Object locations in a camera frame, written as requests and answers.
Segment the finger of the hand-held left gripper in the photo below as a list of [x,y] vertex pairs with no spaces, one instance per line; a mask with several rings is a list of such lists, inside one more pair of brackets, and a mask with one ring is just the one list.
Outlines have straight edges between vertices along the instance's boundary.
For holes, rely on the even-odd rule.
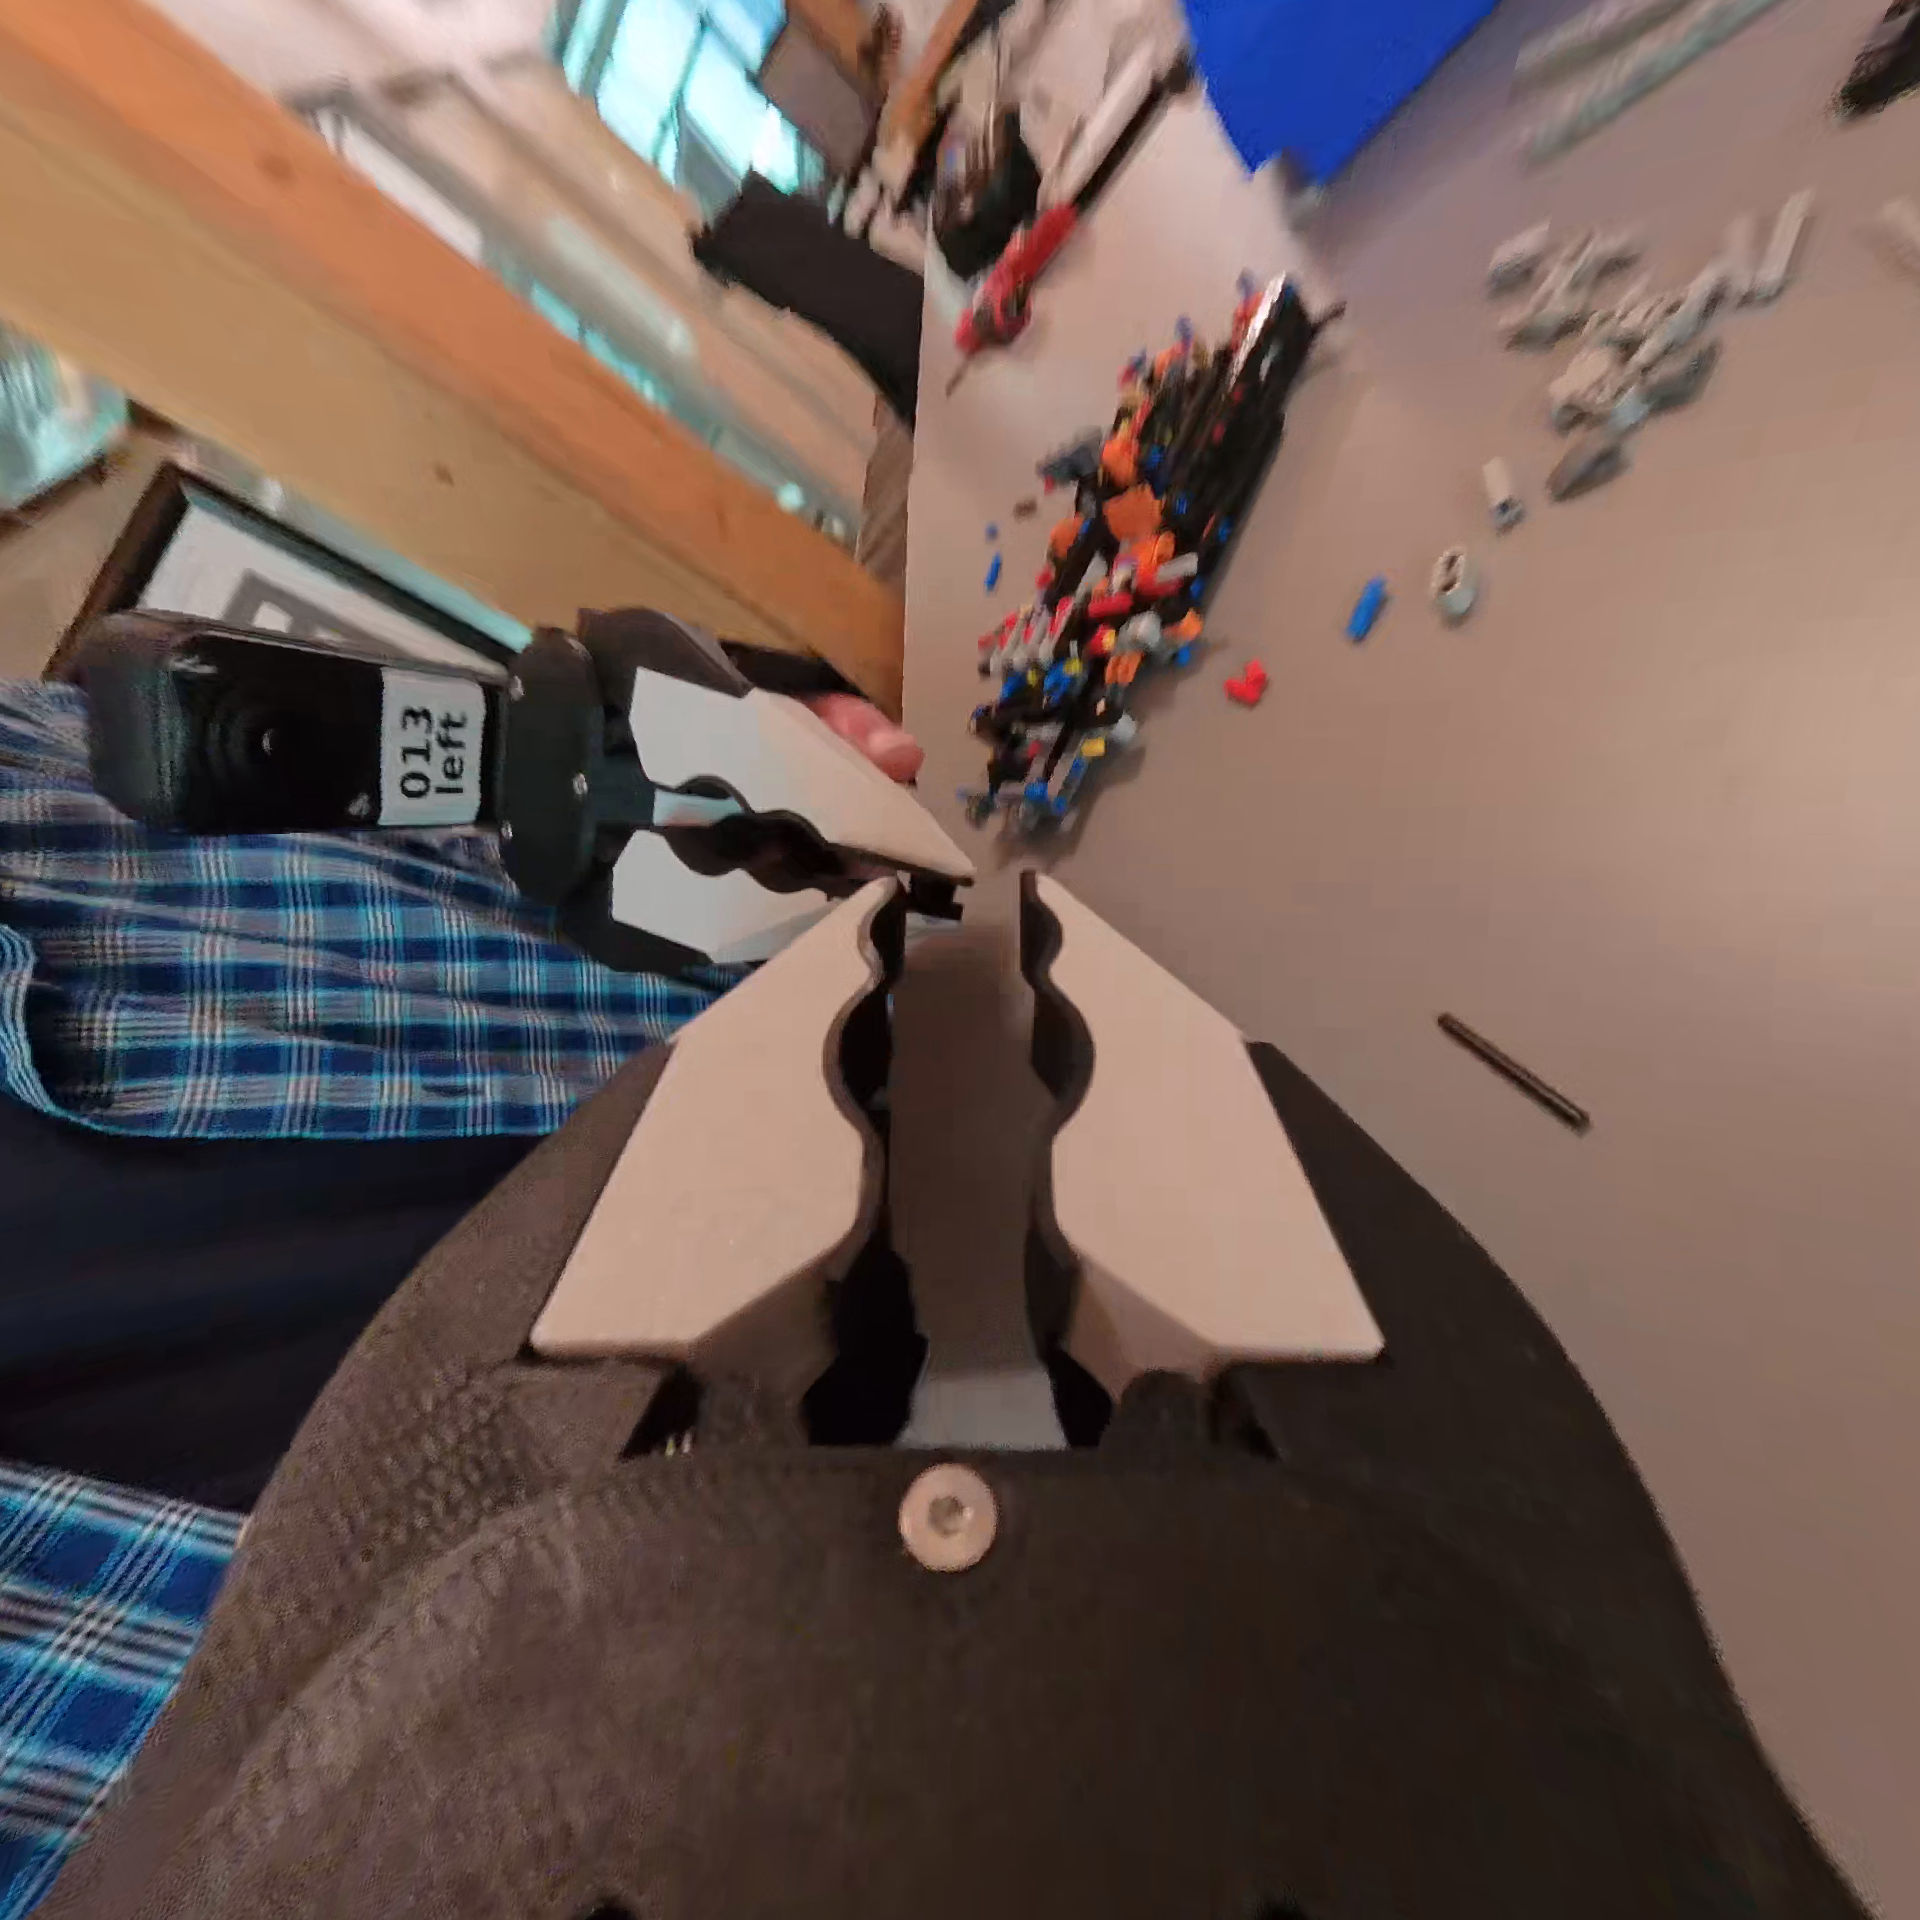
[[972,883],[976,864],[907,784],[812,708],[763,688],[728,692],[640,667],[632,740],[656,789],[718,789],[757,820],[788,820],[827,848],[901,873]]
[[616,857],[616,922],[721,970],[755,966],[891,875],[802,822],[637,830]]

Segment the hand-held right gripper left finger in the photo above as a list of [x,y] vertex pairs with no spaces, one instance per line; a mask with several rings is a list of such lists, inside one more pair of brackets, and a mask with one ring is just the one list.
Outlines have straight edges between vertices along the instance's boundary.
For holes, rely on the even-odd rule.
[[872,880],[682,1028],[531,1361],[731,1378],[805,1428],[906,1427],[921,1325],[890,1212],[904,957],[904,884]]

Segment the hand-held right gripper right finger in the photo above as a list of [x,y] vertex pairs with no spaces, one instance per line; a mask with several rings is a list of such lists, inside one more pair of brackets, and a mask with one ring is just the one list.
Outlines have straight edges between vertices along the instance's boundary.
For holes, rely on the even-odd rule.
[[1149,1376],[1378,1361],[1236,1024],[1043,873],[1025,875],[1025,984],[1046,1098],[1025,1296],[1064,1419]]

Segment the partly built lego model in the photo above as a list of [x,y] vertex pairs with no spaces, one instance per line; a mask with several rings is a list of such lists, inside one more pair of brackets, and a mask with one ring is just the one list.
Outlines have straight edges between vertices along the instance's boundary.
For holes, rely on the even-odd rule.
[[1218,338],[1179,325],[1171,346],[1137,354],[1110,422],[1044,459],[1043,486],[1070,513],[1034,595],[976,646],[987,698],[968,730],[986,764],[958,790],[972,827],[1064,833],[1094,776],[1134,747],[1144,688],[1202,652],[1290,398],[1346,310],[1292,274],[1246,281]]

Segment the long black lego axle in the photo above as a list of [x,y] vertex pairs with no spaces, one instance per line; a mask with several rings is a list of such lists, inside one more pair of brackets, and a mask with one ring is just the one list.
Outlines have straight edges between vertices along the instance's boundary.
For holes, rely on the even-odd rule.
[[1573,1137],[1586,1137],[1594,1129],[1594,1116],[1586,1106],[1573,1099],[1555,1081],[1528,1068],[1518,1057],[1485,1037],[1480,1028],[1462,1021],[1453,1013],[1440,1013],[1435,1026],[1448,1042],[1473,1057],[1483,1070],[1492,1073],[1508,1088],[1520,1092],[1531,1106],[1565,1128]]

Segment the person's left hand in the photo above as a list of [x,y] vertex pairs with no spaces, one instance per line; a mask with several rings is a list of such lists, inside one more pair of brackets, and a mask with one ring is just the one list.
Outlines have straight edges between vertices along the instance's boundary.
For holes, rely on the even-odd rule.
[[926,762],[923,747],[891,716],[851,692],[826,692],[805,707],[852,752],[896,784],[914,784]]

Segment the black framed board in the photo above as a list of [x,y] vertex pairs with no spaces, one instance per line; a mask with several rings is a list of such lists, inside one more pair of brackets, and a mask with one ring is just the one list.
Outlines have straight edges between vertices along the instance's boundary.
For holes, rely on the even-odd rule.
[[483,681],[505,681],[520,652],[491,612],[470,622],[176,461],[140,493],[45,676],[80,681],[85,637],[121,612],[194,618]]

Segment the red elongated object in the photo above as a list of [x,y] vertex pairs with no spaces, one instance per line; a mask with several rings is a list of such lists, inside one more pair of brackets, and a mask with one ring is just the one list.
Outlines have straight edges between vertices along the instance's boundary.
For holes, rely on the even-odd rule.
[[1025,334],[1037,284],[1078,219],[1078,205],[1064,202],[1037,210],[1016,230],[953,332],[963,361],[1009,347]]

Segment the blue plastic bin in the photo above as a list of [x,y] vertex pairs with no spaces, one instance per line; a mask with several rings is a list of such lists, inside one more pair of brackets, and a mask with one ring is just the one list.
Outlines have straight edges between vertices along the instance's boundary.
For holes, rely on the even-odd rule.
[[1339,173],[1496,11],[1492,2],[1184,2],[1190,59],[1253,176]]

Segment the pile of light grey connectors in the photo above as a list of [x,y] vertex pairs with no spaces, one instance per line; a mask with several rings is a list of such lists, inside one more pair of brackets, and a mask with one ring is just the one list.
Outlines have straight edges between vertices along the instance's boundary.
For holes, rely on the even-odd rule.
[[1541,221],[1490,254],[1485,296],[1513,298],[1499,321],[1501,346],[1568,349],[1546,392],[1547,428],[1560,442],[1542,481],[1549,504],[1618,481],[1635,437],[1702,394],[1721,361],[1721,323],[1785,296],[1816,209],[1817,193],[1806,188],[1766,224],[1753,214],[1733,219],[1720,252],[1675,286],[1627,277],[1645,254],[1627,229],[1586,229],[1560,240]]

